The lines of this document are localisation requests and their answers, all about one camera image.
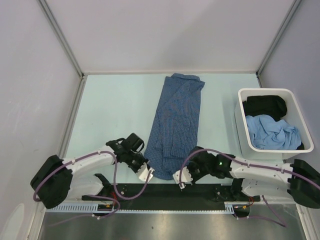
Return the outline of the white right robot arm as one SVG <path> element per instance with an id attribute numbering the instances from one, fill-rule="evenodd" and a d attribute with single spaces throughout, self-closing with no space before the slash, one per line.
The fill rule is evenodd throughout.
<path id="1" fill-rule="evenodd" d="M 247 196 L 270 196 L 287 198 L 311 209 L 320 207 L 320 174 L 302 159 L 263 163 L 196 147 L 185 164 L 180 182 L 194 184 L 207 175 L 232 179 L 230 194 L 237 201 Z"/>

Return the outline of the blue plaid long sleeve shirt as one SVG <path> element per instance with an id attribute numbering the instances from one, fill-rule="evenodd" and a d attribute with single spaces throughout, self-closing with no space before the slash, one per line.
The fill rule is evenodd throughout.
<path id="1" fill-rule="evenodd" d="M 144 152 L 156 178 L 172 180 L 196 147 L 204 86 L 196 75 L 174 73 L 165 78 Z"/>

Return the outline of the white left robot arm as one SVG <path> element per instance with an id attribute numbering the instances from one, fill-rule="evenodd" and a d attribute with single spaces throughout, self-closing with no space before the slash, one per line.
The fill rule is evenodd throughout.
<path id="1" fill-rule="evenodd" d="M 115 190 L 116 183 L 109 182 L 101 173 L 89 173 L 124 163 L 147 184 L 155 170 L 141 153 L 144 146 L 144 141 L 131 133 L 127 138 L 110 140 L 84 156 L 59 158 L 52 155 L 30 181 L 33 199 L 43 203 L 47 209 L 53 209 L 66 200 L 115 202 L 120 196 Z"/>

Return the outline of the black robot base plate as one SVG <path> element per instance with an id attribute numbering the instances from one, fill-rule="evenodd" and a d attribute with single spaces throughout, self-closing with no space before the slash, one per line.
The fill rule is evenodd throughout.
<path id="1" fill-rule="evenodd" d="M 249 197 L 231 185 L 221 184 L 188 185 L 183 190 L 176 184 L 149 184 L 139 197 L 124 200 L 115 195 L 109 183 L 97 195 L 119 201 L 123 211 L 216 211 L 223 210 L 225 202 L 251 205 L 261 201 L 258 195 Z"/>

